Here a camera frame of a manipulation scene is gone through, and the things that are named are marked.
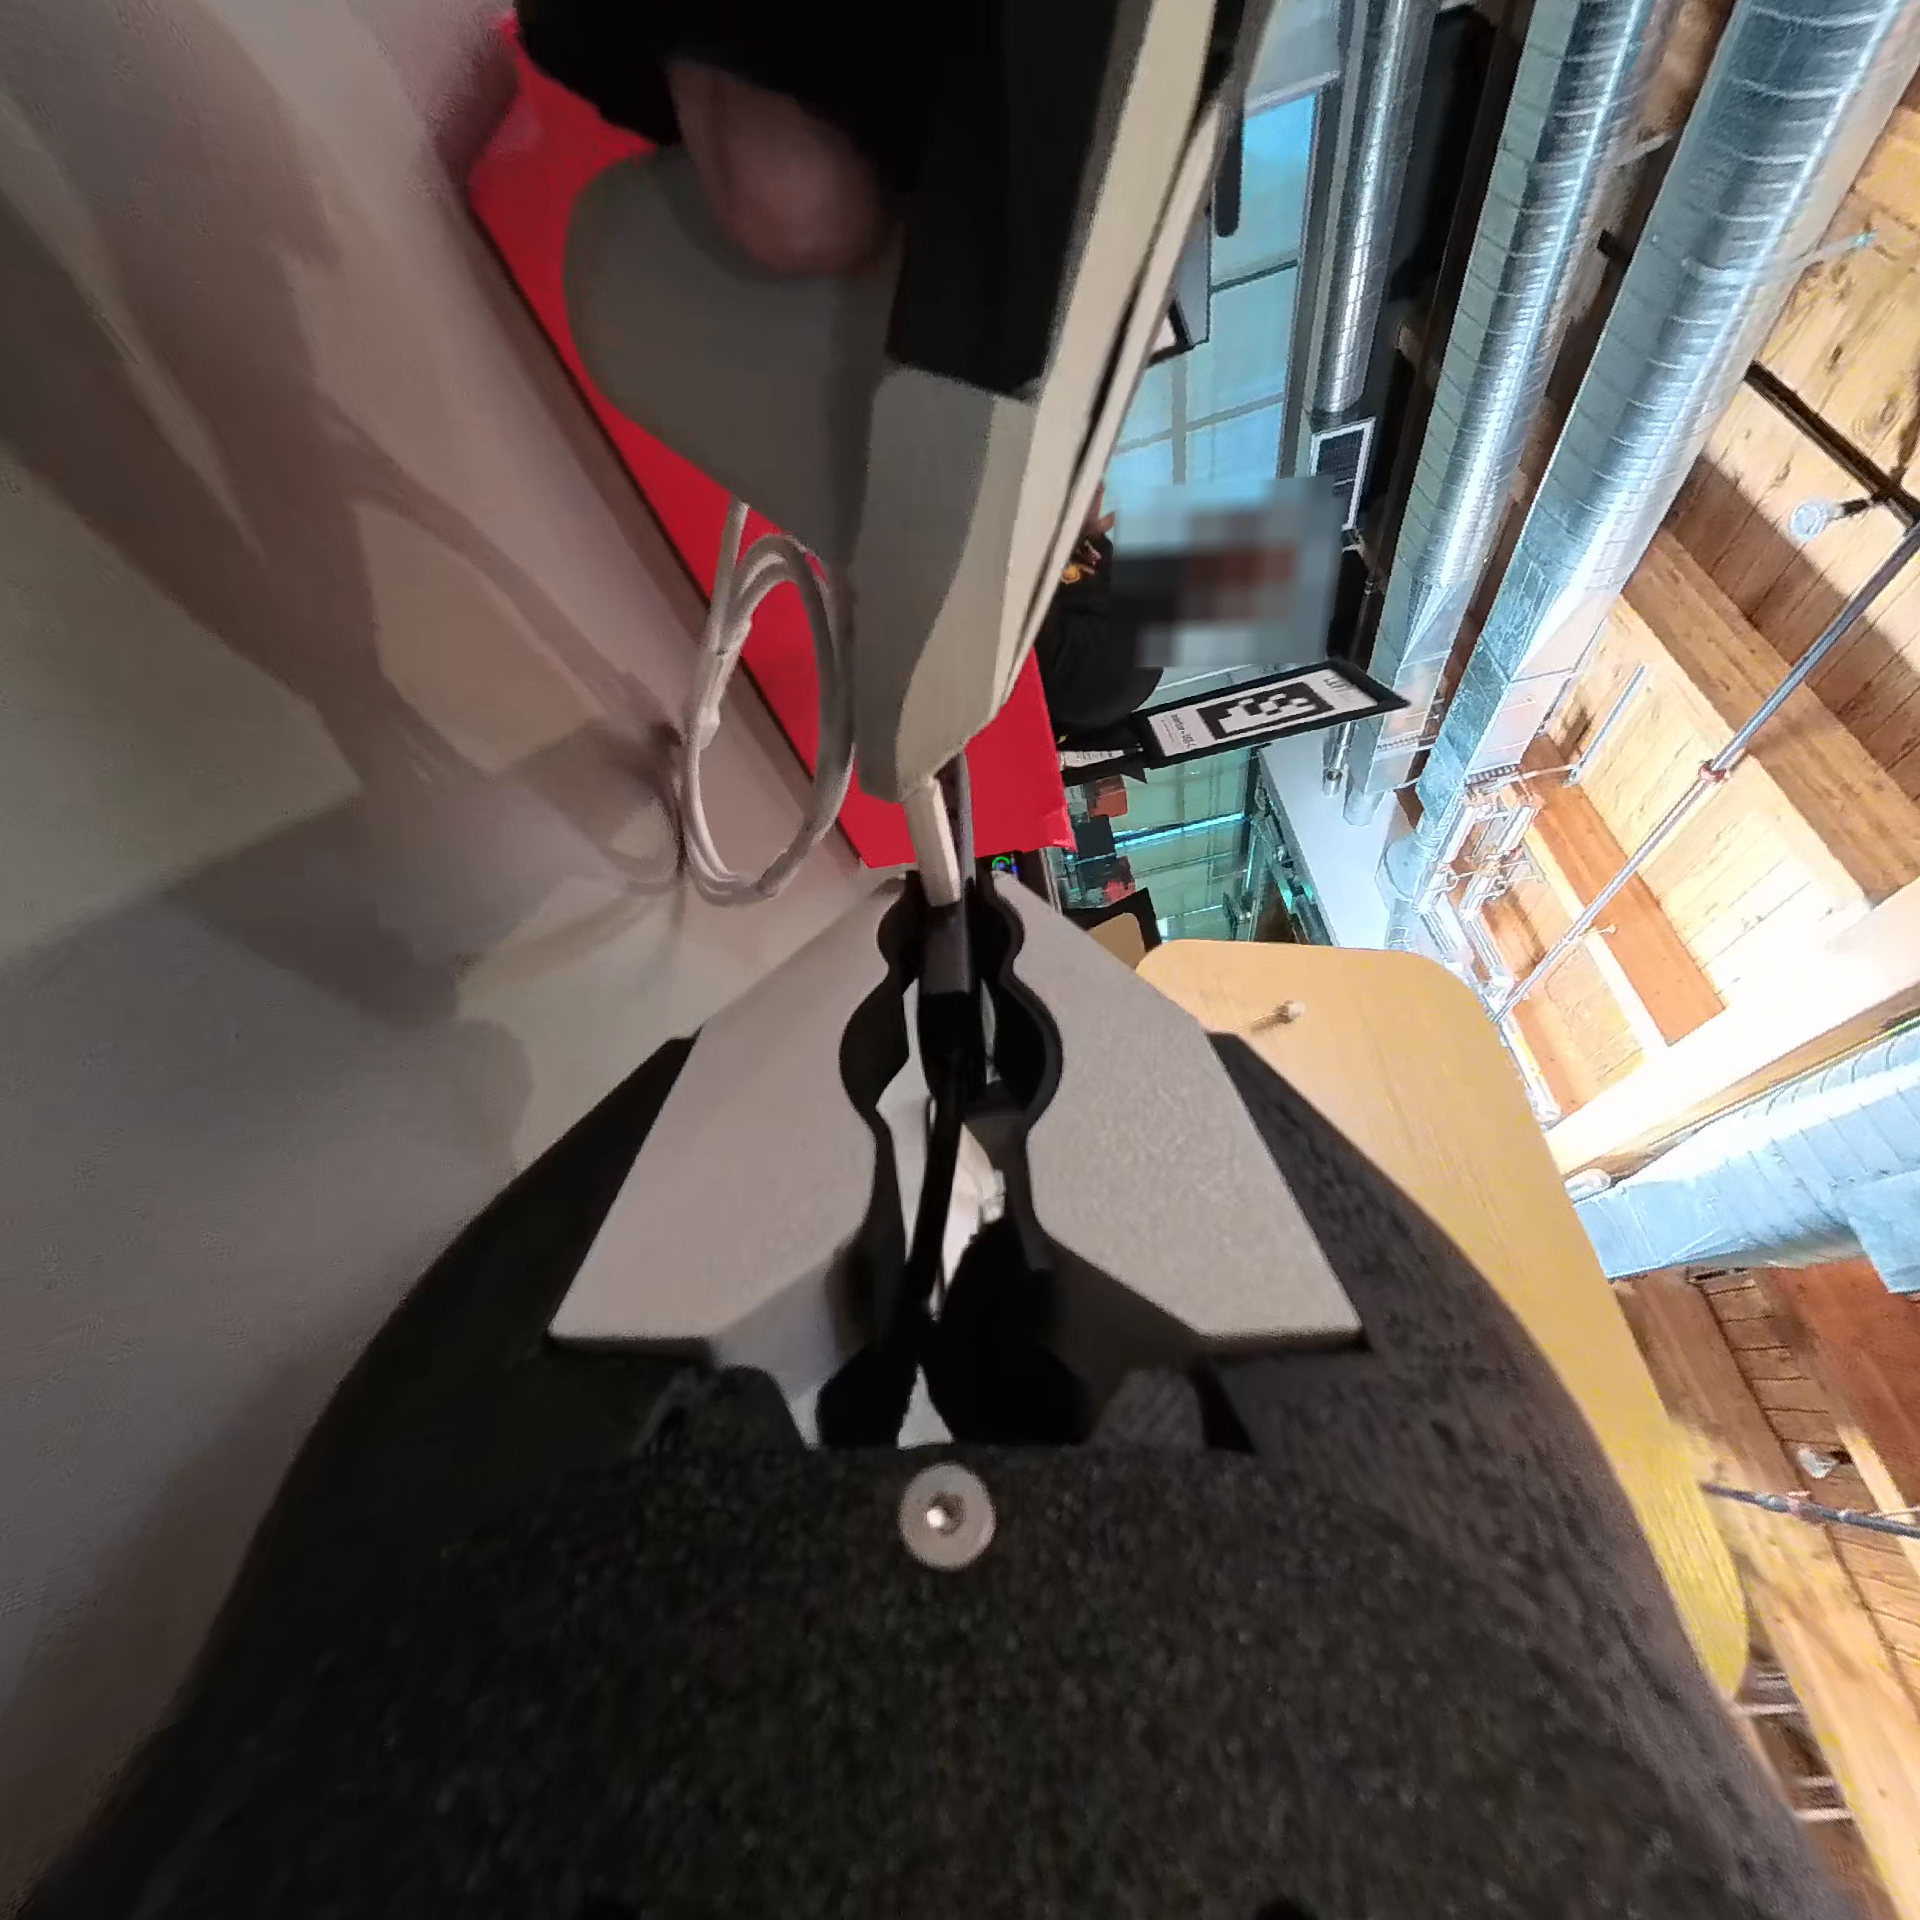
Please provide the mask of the pale wooden board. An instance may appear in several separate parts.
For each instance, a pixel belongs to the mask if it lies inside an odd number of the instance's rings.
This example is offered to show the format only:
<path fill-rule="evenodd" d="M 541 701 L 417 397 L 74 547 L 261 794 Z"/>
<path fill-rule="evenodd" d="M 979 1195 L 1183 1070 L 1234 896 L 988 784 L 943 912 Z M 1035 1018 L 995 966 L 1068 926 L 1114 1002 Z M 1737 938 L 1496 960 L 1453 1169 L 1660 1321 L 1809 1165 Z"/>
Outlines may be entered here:
<path fill-rule="evenodd" d="M 1708 1675 L 1739 1690 L 1733 1553 L 1474 991 L 1411 951 L 1311 943 L 1176 941 L 1141 975 L 1247 1040 L 1477 1262 L 1594 1425 Z"/>

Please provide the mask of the large silver ventilation duct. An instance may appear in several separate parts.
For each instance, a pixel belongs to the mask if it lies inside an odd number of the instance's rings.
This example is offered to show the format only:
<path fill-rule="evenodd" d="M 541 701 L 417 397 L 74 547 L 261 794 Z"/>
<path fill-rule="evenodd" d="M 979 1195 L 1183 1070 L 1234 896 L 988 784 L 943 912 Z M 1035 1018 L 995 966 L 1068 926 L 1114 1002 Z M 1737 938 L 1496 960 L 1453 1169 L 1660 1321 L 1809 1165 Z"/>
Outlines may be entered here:
<path fill-rule="evenodd" d="M 1733 7 L 1444 694 L 1668 10 L 1529 14 L 1376 629 L 1373 671 L 1404 699 L 1402 731 L 1359 726 L 1351 746 L 1351 823 L 1372 819 L 1423 762 L 1423 818 L 1381 862 L 1391 946 L 1411 946 L 1439 897 L 1472 782 L 1519 762 L 1572 685 L 1915 74 L 1915 2 Z"/>

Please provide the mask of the white desk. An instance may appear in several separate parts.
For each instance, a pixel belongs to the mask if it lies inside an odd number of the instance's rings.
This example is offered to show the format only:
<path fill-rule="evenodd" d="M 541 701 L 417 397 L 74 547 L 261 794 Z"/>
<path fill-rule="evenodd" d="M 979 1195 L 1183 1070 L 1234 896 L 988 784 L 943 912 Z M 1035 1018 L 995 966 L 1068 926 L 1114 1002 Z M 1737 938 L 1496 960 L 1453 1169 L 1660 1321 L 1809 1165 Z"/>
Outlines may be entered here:
<path fill-rule="evenodd" d="M 508 9 L 3 7 L 4 1906 L 403 1291 L 874 887 L 679 873 L 701 598 L 461 192 Z"/>

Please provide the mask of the narrow silver ventilation duct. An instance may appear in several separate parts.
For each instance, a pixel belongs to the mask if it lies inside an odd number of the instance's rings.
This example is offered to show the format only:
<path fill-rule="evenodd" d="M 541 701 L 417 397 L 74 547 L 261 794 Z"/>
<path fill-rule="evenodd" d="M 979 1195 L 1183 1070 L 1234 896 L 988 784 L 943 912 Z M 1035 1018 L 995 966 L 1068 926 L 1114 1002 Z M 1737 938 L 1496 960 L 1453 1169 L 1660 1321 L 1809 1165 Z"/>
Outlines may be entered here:
<path fill-rule="evenodd" d="M 1435 2 L 1368 2 L 1359 10 L 1306 402 L 1313 430 L 1345 424 L 1364 394 L 1439 10 Z"/>

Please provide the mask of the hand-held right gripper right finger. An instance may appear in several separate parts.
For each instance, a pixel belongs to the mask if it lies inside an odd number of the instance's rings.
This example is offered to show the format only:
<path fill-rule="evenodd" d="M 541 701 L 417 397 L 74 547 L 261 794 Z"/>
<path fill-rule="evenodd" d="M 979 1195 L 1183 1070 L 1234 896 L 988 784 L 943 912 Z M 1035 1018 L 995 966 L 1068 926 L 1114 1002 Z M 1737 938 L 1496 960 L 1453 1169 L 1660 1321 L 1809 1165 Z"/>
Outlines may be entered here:
<path fill-rule="evenodd" d="M 1008 1197 L 1050 1345 L 1351 1345 L 1361 1315 L 1200 1021 L 1016 880 L 979 897 Z"/>

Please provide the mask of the pale blue painted duct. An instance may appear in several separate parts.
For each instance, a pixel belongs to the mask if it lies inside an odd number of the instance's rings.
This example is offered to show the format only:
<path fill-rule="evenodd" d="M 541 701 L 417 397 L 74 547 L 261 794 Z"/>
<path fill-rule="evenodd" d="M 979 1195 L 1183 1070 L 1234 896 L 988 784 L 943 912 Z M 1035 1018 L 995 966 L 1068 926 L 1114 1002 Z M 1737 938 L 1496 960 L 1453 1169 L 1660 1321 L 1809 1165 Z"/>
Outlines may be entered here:
<path fill-rule="evenodd" d="M 1704 1122 L 1576 1199 L 1600 1267 L 1865 1259 L 1917 1291 L 1917 1021 Z"/>

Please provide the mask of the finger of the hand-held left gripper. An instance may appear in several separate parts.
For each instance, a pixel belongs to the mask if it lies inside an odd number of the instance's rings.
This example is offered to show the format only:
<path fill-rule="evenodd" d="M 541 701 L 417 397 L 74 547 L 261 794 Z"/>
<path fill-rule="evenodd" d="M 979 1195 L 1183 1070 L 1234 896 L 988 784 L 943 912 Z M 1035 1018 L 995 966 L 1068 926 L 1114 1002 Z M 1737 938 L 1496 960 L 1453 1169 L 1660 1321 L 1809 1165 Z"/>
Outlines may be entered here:
<path fill-rule="evenodd" d="M 884 630 L 911 663 L 935 647 L 979 661 L 988 632 L 1025 663 L 1168 313 L 1226 120 L 1209 103 L 1178 159 L 1149 159 L 1144 112 L 1125 112 L 1029 394 L 920 367 L 881 378 L 852 567 L 883 552 L 906 570 Z"/>
<path fill-rule="evenodd" d="M 780 275 L 740 251 L 683 151 L 621 159 L 567 217 L 567 325 L 595 389 L 731 496 L 848 567 L 898 247 Z"/>

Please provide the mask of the thin metal pipe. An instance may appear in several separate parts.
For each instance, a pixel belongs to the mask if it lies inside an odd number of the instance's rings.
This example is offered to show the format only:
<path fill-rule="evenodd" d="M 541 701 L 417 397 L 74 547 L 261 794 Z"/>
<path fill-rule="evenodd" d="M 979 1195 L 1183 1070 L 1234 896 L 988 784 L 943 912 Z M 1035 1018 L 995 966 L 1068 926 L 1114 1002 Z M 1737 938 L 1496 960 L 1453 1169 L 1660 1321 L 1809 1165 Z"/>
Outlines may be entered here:
<path fill-rule="evenodd" d="M 1915 880 L 1915 803 L 1824 703 L 1818 674 L 1915 561 L 1915 528 L 1839 602 L 1795 661 L 1773 647 L 1668 531 L 1652 536 L 1608 615 L 1632 674 L 1563 761 L 1529 749 L 1529 849 L 1560 882 L 1568 920 L 1490 1015 L 1548 1037 L 1528 1010 L 1576 955 L 1612 987 L 1642 1048 L 1667 1048 L 1727 1010 L 1737 905 L 1761 891 L 1737 871 L 1757 831 L 1773 864 L 1824 871 L 1848 905 L 1881 905 Z"/>

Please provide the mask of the person's left hand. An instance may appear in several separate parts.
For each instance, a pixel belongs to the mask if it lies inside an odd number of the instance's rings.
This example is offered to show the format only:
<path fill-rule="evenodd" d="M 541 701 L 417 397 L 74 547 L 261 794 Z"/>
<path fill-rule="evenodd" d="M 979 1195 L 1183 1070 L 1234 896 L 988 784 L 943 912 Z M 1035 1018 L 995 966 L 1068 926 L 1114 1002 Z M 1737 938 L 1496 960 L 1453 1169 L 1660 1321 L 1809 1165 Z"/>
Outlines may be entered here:
<path fill-rule="evenodd" d="M 668 97 L 714 218 L 759 270 L 865 272 L 893 242 L 881 179 L 857 145 L 801 103 L 720 66 L 675 58 Z"/>

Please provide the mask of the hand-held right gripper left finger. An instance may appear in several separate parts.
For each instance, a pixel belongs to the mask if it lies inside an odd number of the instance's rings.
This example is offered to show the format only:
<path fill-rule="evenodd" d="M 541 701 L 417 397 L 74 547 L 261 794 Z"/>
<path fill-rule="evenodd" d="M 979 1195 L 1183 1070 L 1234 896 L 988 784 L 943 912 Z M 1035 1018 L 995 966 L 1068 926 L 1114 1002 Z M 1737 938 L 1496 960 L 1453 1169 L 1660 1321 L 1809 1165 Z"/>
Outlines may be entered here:
<path fill-rule="evenodd" d="M 881 1098 L 911 1058 L 903 883 L 883 883 L 691 1043 L 552 1337 L 640 1352 L 856 1352 L 906 1259 Z"/>

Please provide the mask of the printed tag board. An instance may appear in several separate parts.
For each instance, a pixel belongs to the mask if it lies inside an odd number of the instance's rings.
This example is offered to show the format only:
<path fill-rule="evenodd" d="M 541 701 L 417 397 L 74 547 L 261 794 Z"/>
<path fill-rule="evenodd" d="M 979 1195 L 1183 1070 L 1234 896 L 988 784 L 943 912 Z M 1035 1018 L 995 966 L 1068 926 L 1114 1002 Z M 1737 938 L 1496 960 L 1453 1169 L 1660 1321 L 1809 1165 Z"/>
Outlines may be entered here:
<path fill-rule="evenodd" d="M 1404 709 L 1405 694 L 1379 683 L 1351 661 L 1328 658 L 1149 706 L 1132 712 L 1128 726 L 1141 762 L 1165 767 L 1257 749 L 1284 735 L 1341 728 Z"/>

